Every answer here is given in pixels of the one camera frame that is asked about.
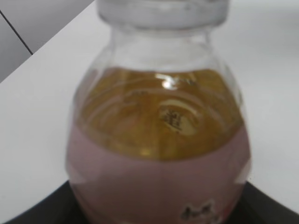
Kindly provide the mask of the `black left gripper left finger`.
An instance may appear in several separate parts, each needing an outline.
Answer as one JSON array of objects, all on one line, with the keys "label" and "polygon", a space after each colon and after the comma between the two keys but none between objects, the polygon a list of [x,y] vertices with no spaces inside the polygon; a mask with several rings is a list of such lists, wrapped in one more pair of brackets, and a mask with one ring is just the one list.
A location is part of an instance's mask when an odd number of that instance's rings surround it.
[{"label": "black left gripper left finger", "polygon": [[41,202],[6,222],[6,224],[86,223],[88,220],[81,211],[69,182],[65,182]]}]

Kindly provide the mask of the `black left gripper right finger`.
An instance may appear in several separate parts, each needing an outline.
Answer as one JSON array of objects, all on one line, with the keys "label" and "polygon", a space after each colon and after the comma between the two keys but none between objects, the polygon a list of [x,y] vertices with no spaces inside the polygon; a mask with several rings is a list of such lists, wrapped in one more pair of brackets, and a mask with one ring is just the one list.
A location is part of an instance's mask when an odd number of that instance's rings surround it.
[{"label": "black left gripper right finger", "polygon": [[299,215],[247,182],[233,212],[234,224],[297,224]]}]

